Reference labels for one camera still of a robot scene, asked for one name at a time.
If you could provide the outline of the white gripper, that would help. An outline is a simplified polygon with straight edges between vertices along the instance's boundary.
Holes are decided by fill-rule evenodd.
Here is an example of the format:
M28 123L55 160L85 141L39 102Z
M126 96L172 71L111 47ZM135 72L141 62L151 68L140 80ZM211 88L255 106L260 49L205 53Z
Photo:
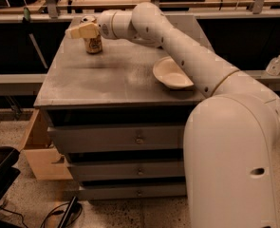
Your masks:
M103 38L114 39L115 35L112 29L112 21L115 15L113 10L103 11L97 20L98 27L95 23L81 23L78 26L68 28L65 31L65 35L70 39L79 39L79 38L97 38L100 34Z

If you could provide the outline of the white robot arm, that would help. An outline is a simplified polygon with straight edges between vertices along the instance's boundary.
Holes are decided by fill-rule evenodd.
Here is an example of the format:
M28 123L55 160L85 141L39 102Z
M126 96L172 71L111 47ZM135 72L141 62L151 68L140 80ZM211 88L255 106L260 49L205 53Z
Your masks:
M162 47L205 99L191 112L183 157L192 228L278 228L271 150L280 98L172 25L154 4L106 10L70 38L127 39Z

